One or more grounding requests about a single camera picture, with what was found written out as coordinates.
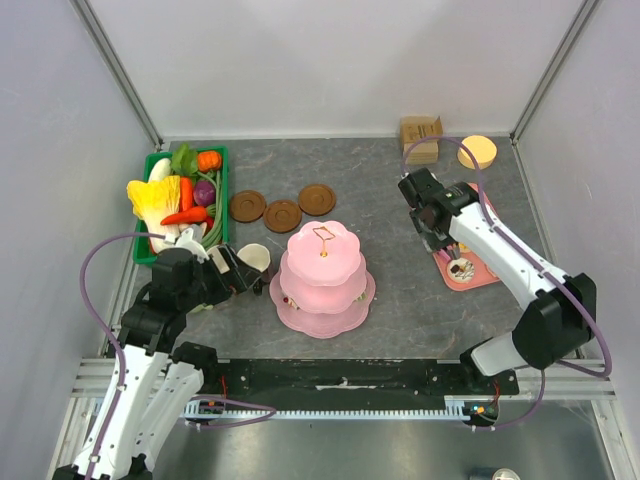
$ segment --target toy carrot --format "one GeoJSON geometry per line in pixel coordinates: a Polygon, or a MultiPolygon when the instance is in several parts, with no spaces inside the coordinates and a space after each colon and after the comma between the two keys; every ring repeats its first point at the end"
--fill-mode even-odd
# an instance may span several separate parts
{"type": "Polygon", "coordinates": [[[180,177],[180,211],[193,207],[193,183],[189,177],[180,177]]]}
{"type": "Polygon", "coordinates": [[[191,207],[184,212],[174,213],[165,217],[161,225],[177,225],[178,223],[201,223],[204,222],[209,214],[205,207],[191,207]]]}

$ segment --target pink cake stand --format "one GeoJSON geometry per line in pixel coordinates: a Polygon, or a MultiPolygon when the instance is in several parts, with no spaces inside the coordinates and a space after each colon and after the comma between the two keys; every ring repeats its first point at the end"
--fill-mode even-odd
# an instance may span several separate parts
{"type": "Polygon", "coordinates": [[[280,286],[283,293],[295,299],[298,306],[309,313],[336,314],[351,306],[367,286],[365,272],[367,262],[362,254],[358,269],[342,285],[335,287],[314,287],[304,283],[287,265],[289,253],[285,252],[280,262],[280,286]]]}
{"type": "MultiPolygon", "coordinates": [[[[320,232],[325,238],[330,234],[320,232]]],[[[360,240],[339,222],[309,222],[289,239],[288,266],[308,285],[337,286],[345,283],[360,265],[360,240]],[[314,229],[325,227],[335,238],[323,242],[314,229]]]]}
{"type": "Polygon", "coordinates": [[[352,302],[344,312],[338,314],[309,313],[290,307],[284,302],[285,295],[280,288],[280,272],[271,280],[269,293],[273,303],[276,304],[278,317],[287,327],[306,333],[310,337],[331,338],[353,330],[367,318],[369,305],[376,291],[376,283],[369,272],[365,272],[365,276],[367,279],[365,298],[352,302]]]}
{"type": "Polygon", "coordinates": [[[309,222],[293,235],[269,285],[282,323],[315,338],[364,322],[375,289],[358,237],[333,221],[309,222]]]}

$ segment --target orange plate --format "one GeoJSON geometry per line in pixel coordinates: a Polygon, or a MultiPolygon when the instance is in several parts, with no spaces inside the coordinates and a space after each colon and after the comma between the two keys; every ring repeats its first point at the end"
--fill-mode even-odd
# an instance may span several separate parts
{"type": "MultiPolygon", "coordinates": [[[[471,187],[476,191],[478,190],[478,186],[475,183],[470,183],[469,185],[471,185],[471,187]]],[[[491,208],[491,210],[493,210],[494,213],[496,212],[495,208],[493,208],[493,205],[491,205],[491,202],[488,198],[487,205],[489,206],[489,208],[491,208]]],[[[480,257],[478,257],[475,253],[461,253],[460,256],[462,258],[470,260],[476,269],[473,278],[469,283],[457,283],[451,280],[451,278],[449,278],[449,275],[447,274],[447,264],[449,262],[437,253],[433,254],[433,259],[436,261],[436,265],[438,266],[438,270],[440,270],[440,274],[444,279],[444,283],[446,283],[447,287],[449,287],[451,290],[455,290],[456,292],[464,292],[465,290],[471,290],[472,288],[482,287],[484,285],[489,285],[491,283],[500,281],[498,277],[489,273],[489,268],[487,267],[487,265],[482,260],[480,260],[480,257]]]]}

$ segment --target green basket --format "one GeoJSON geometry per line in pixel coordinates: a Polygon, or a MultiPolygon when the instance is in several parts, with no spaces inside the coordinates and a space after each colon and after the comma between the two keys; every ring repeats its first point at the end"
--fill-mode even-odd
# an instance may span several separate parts
{"type": "MultiPolygon", "coordinates": [[[[222,195],[220,199],[220,205],[222,207],[222,241],[224,243],[229,242],[229,209],[228,204],[228,192],[227,182],[229,179],[229,150],[227,147],[205,147],[197,148],[196,151],[207,152],[209,150],[215,150],[222,156],[222,192],[216,192],[216,195],[222,195]]],[[[163,158],[171,158],[172,152],[160,152],[152,153],[147,156],[147,160],[144,164],[144,181],[149,180],[151,170],[154,165],[163,158]]],[[[138,220],[136,225],[136,232],[147,232],[147,226],[142,220],[138,220]]],[[[133,243],[133,261],[140,265],[149,265],[156,261],[157,256],[151,252],[149,246],[149,239],[144,237],[137,237],[133,243]]]]}

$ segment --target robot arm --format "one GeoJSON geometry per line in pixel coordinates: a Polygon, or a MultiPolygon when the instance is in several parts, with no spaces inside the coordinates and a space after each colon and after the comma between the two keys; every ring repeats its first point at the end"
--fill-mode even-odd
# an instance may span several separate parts
{"type": "Polygon", "coordinates": [[[252,287],[259,293],[262,272],[226,245],[205,252],[196,237],[194,227],[187,229],[158,255],[151,282],[122,317],[118,342],[126,363],[124,387],[118,386],[121,365],[116,361],[103,408],[82,450],[73,465],[55,472],[54,480],[84,479],[91,469],[93,479],[150,480],[158,453],[187,402],[203,385],[208,391],[221,387],[215,349],[185,342],[173,351],[174,344],[189,311],[252,287]],[[149,403],[163,371],[164,382],[149,403]],[[116,395],[117,406],[110,412],[116,395]]]}
{"type": "Polygon", "coordinates": [[[582,315],[542,273],[548,272],[595,318],[596,287],[585,274],[570,277],[545,261],[490,212],[490,226],[477,192],[466,183],[445,188],[431,172],[420,169],[399,183],[410,216],[430,252],[464,243],[504,282],[524,314],[512,332],[491,338],[463,353],[461,360],[475,374],[493,376],[525,365],[544,369],[591,340],[582,315]],[[544,270],[538,271],[495,232],[507,233],[544,270]]]}

